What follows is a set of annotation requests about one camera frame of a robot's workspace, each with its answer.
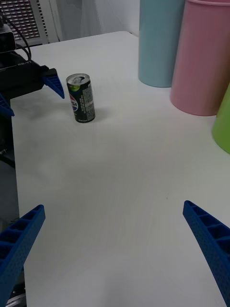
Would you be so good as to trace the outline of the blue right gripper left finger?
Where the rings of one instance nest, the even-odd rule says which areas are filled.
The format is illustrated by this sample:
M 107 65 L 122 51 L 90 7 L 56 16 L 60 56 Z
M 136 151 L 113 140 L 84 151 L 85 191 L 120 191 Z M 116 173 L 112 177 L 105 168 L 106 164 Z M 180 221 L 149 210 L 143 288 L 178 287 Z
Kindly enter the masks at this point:
M 0 305 L 7 305 L 24 263 L 45 221 L 42 204 L 0 234 Z

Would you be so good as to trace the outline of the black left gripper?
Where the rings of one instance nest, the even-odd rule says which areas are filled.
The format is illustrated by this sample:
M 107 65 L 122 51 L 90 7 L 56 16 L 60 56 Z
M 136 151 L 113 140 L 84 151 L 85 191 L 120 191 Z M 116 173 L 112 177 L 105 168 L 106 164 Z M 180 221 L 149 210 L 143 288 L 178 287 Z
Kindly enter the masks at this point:
M 56 69 L 40 66 L 31 59 L 25 60 L 13 52 L 0 55 L 0 113 L 14 117 L 14 112 L 6 100 L 38 91 L 46 85 L 65 98 L 64 90 Z

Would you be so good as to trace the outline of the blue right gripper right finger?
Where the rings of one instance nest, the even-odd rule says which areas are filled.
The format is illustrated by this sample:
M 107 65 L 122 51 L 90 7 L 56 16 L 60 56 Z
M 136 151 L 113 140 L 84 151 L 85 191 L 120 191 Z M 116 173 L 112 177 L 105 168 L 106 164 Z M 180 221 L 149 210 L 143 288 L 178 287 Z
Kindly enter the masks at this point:
M 191 201 L 183 216 L 195 236 L 226 306 L 230 305 L 230 229 Z

